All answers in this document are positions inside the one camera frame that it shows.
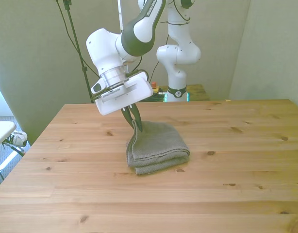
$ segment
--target gray towel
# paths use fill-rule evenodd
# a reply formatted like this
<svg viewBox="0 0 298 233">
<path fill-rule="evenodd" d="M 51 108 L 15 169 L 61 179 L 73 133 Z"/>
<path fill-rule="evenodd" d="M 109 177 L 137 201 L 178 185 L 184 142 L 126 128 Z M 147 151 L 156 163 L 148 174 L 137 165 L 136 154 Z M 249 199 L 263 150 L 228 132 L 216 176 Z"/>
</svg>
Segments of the gray towel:
<svg viewBox="0 0 298 233">
<path fill-rule="evenodd" d="M 143 131 L 135 121 L 134 135 L 126 148 L 129 167 L 136 174 L 153 173 L 189 161 L 190 151 L 177 130 L 165 123 L 143 121 Z"/>
</svg>

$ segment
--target wooden table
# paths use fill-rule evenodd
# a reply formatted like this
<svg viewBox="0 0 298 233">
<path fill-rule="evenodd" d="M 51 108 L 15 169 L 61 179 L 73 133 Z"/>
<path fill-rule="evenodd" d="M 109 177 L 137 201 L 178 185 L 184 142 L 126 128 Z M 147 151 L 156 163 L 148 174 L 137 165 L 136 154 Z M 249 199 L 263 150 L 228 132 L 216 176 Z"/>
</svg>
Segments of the wooden table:
<svg viewBox="0 0 298 233">
<path fill-rule="evenodd" d="M 66 105 L 0 187 L 0 233 L 298 233 L 298 107 L 142 103 L 188 164 L 136 176 L 120 112 Z"/>
</svg>

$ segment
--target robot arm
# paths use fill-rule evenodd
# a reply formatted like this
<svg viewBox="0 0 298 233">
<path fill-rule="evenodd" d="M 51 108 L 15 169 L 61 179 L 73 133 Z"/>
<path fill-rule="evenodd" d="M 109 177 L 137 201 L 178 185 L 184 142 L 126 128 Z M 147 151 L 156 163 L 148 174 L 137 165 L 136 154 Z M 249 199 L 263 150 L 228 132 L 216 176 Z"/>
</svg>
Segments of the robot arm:
<svg viewBox="0 0 298 233">
<path fill-rule="evenodd" d="M 157 58 L 168 73 L 168 101 L 186 101 L 186 73 L 176 67 L 196 63 L 201 58 L 201 50 L 192 41 L 189 31 L 188 9 L 194 1 L 174 0 L 167 5 L 168 34 L 177 45 L 159 47 Z"/>
<path fill-rule="evenodd" d="M 196 62 L 200 57 L 200 51 L 191 40 L 188 27 L 178 28 L 179 23 L 186 21 L 179 17 L 180 11 L 175 11 L 172 3 L 176 3 L 180 11 L 184 11 L 194 0 L 139 0 L 139 16 L 128 23 L 121 34 L 99 29 L 88 37 L 86 46 L 101 77 L 91 91 L 96 97 L 96 105 L 102 115 L 131 106 L 153 94 L 147 82 L 147 74 L 142 72 L 127 78 L 124 64 L 135 61 L 137 57 L 152 49 L 155 29 L 166 4 L 170 23 L 169 34 L 179 46 L 160 48 L 158 59 L 165 65 L 169 77 L 175 77 L 174 82 L 177 84 L 180 82 L 180 85 L 169 87 L 185 87 L 185 73 L 177 70 L 175 64 Z"/>
<path fill-rule="evenodd" d="M 99 29 L 86 46 L 101 79 L 91 88 L 102 115 L 130 106 L 150 97 L 153 90 L 145 72 L 126 77 L 123 65 L 149 52 L 155 40 L 155 28 L 166 0 L 147 0 L 139 16 L 121 34 Z"/>
</svg>

